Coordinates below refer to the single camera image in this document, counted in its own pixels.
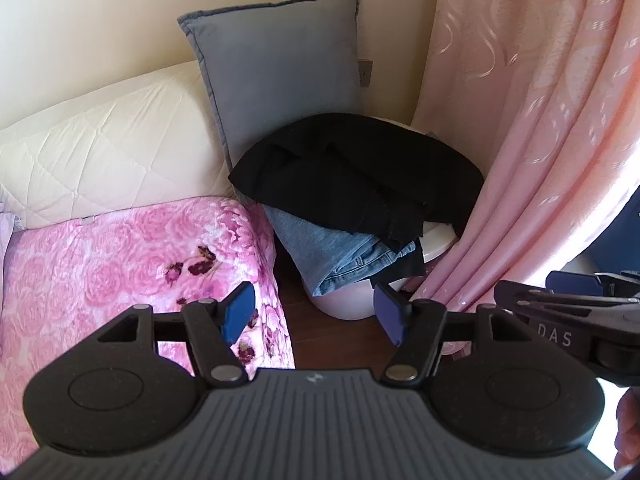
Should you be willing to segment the right hand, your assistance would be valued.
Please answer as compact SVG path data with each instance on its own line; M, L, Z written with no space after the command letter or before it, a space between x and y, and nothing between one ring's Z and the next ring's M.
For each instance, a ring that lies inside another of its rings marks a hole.
M620 470L638 463L640 455L639 400L634 390L628 389L616 408L617 434L614 468Z

